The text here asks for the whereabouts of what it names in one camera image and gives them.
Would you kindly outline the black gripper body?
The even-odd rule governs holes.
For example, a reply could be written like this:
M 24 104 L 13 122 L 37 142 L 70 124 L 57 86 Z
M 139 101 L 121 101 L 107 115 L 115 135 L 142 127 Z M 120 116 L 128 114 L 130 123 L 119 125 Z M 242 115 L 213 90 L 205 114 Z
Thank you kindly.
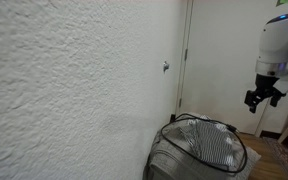
M 269 77 L 257 74 L 255 80 L 256 89 L 254 91 L 248 90 L 246 92 L 244 103 L 249 107 L 251 103 L 256 103 L 258 105 L 264 99 L 271 99 L 273 96 L 280 96 L 281 98 L 285 97 L 285 93 L 281 93 L 278 89 L 274 87 L 274 84 L 277 81 L 278 78 L 276 77 Z

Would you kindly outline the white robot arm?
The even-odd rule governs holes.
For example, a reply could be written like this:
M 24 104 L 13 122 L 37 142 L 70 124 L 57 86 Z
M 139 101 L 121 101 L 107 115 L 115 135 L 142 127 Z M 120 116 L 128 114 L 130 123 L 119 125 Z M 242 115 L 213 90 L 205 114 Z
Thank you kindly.
M 276 107 L 288 93 L 288 13 L 263 27 L 255 73 L 256 89 L 248 90 L 244 100 L 252 113 L 264 99 L 270 98 L 270 105 Z

